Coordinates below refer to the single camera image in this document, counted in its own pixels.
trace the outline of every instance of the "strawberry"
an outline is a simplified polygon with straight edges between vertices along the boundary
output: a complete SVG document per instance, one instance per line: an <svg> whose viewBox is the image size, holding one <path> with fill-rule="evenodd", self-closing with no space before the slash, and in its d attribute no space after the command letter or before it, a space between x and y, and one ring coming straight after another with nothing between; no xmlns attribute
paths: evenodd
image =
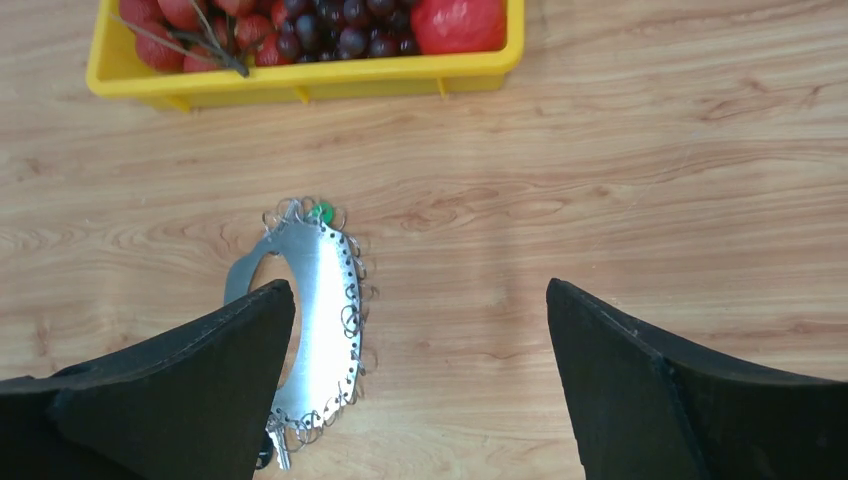
<svg viewBox="0 0 848 480"><path fill-rule="evenodd" d="M288 65L291 63L291 61L280 55L279 50L277 50L277 39L279 38L279 33L272 33L265 37L262 45L256 51L257 67L272 67L274 65Z"/></svg>
<svg viewBox="0 0 848 480"><path fill-rule="evenodd" d="M121 0L118 4L118 13L124 21L133 25L165 20L165 14L159 8L158 0Z"/></svg>
<svg viewBox="0 0 848 480"><path fill-rule="evenodd" d="M201 57L207 57L210 60L208 62L202 62L194 57L190 57L188 55L185 56L185 60L183 61L183 72L185 73L197 73L197 72L211 72L213 70L218 70L220 67L212 61L212 57L209 56L209 51L200 45L195 45L191 47L191 53L200 55Z"/></svg>
<svg viewBox="0 0 848 480"><path fill-rule="evenodd" d="M500 50L506 39L503 0L421 0L411 20L424 54Z"/></svg>
<svg viewBox="0 0 848 480"><path fill-rule="evenodd" d="M139 27L159 38L179 45L179 42L171 37L168 30L161 23L146 22L139 25ZM182 53L170 49L145 35L135 36L135 52L142 62L159 72L173 73L183 69L184 55Z"/></svg>
<svg viewBox="0 0 848 480"><path fill-rule="evenodd" d="M274 24L274 27L280 28L288 16L289 12L286 10L283 0L276 0L271 6L271 23Z"/></svg>
<svg viewBox="0 0 848 480"><path fill-rule="evenodd" d="M274 6L276 0L256 0L256 8L254 11L266 17L271 16L271 7Z"/></svg>
<svg viewBox="0 0 848 480"><path fill-rule="evenodd" d="M215 0L215 3L234 17L247 15L256 7L256 0Z"/></svg>
<svg viewBox="0 0 848 480"><path fill-rule="evenodd" d="M274 26L271 21L262 15L248 15L239 17L236 21L236 43L242 50L250 46L256 46L262 38L273 32Z"/></svg>
<svg viewBox="0 0 848 480"><path fill-rule="evenodd" d="M195 0L197 6L205 14L207 11L206 0ZM191 5L191 0L159 0L162 13L171 25L180 30L200 30L200 17Z"/></svg>
<svg viewBox="0 0 848 480"><path fill-rule="evenodd" d="M221 48L226 50L230 45L230 34L227 30L227 19L224 17L215 17L212 19L212 30L215 31L215 38L221 44Z"/></svg>

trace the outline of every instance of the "grape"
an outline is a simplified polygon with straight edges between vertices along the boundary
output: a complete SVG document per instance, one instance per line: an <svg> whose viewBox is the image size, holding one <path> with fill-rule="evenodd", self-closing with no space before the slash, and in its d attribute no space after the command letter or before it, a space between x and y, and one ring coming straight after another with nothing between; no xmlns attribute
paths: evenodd
<svg viewBox="0 0 848 480"><path fill-rule="evenodd" d="M367 0L368 9L378 17L385 17L395 11L395 0Z"/></svg>
<svg viewBox="0 0 848 480"><path fill-rule="evenodd" d="M367 27L371 23L371 15L363 0L346 0L343 10L345 20L352 27Z"/></svg>
<svg viewBox="0 0 848 480"><path fill-rule="evenodd" d="M300 41L292 33L281 33L277 39L277 51L288 60L300 57Z"/></svg>
<svg viewBox="0 0 848 480"><path fill-rule="evenodd" d="M283 0L289 18L297 18L312 8L310 0Z"/></svg>
<svg viewBox="0 0 848 480"><path fill-rule="evenodd" d="M346 52L344 50L339 50L338 52L336 52L336 57L339 60L354 60L354 59L356 59L356 57L354 57L353 55L349 54L348 52Z"/></svg>
<svg viewBox="0 0 848 480"><path fill-rule="evenodd" d="M409 13L400 9L395 10L386 17L386 25L398 32L409 30Z"/></svg>
<svg viewBox="0 0 848 480"><path fill-rule="evenodd" d="M318 6L318 16L331 30L341 30L345 27L344 8L340 3L322 2Z"/></svg>
<svg viewBox="0 0 848 480"><path fill-rule="evenodd" d="M418 41L415 40L415 35L412 33L405 33L401 35L398 40L398 50L400 50L401 55L421 54L421 48L418 46Z"/></svg>
<svg viewBox="0 0 848 480"><path fill-rule="evenodd" d="M320 41L320 25L315 15L301 15L294 23L294 30L303 46L314 45Z"/></svg>
<svg viewBox="0 0 848 480"><path fill-rule="evenodd" d="M358 57L368 48L368 37L362 32L353 27L347 27L342 30L339 37L339 50L349 53L353 57Z"/></svg>
<svg viewBox="0 0 848 480"><path fill-rule="evenodd" d="M341 37L341 36L342 36L341 31L330 30L330 32L327 33L327 43L329 43L331 45L335 45L335 44L339 43L339 37Z"/></svg>
<svg viewBox="0 0 848 480"><path fill-rule="evenodd" d="M319 62L332 62L336 59L336 52L332 50L324 50L318 55Z"/></svg>
<svg viewBox="0 0 848 480"><path fill-rule="evenodd" d="M294 33L294 22L289 19L286 19L283 22L283 25L280 27L280 32L282 33Z"/></svg>
<svg viewBox="0 0 848 480"><path fill-rule="evenodd" d="M395 57L397 54L397 40L386 34L377 35L368 48L368 56L372 58Z"/></svg>

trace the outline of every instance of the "wooden table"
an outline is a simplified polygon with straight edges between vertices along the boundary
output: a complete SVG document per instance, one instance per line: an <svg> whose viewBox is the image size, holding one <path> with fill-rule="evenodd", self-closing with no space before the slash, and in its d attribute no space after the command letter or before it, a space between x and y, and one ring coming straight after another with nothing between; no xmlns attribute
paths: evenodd
<svg viewBox="0 0 848 480"><path fill-rule="evenodd" d="M311 194L366 243L373 372L294 472L259 478L583 478L551 277L848 379L848 3L527 9L498 93L182 115L89 94L94 2L3 2L0 377L216 309L261 212Z"/></svg>

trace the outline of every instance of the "silver metal plate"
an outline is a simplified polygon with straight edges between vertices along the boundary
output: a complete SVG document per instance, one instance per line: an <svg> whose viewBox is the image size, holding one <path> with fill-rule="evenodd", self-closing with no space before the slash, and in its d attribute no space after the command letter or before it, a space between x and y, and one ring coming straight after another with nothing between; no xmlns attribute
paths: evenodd
<svg viewBox="0 0 848 480"><path fill-rule="evenodd" d="M274 396L272 412L295 430L321 428L355 400L364 317L359 252L351 247L347 236L317 217L287 213L227 276L225 304L248 293L268 254L282 255L294 274L301 301L301 340L291 373Z"/></svg>

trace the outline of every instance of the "yellow plastic crate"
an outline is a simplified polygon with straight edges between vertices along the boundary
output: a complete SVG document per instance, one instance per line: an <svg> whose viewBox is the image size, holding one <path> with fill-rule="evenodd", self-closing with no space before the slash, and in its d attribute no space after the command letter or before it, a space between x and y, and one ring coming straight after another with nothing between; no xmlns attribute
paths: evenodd
<svg viewBox="0 0 848 480"><path fill-rule="evenodd" d="M133 33L110 18L118 1L100 1L88 88L163 109L497 90L524 53L524 0L506 0L507 42L498 52L252 68L249 78L233 71L162 75L138 59Z"/></svg>

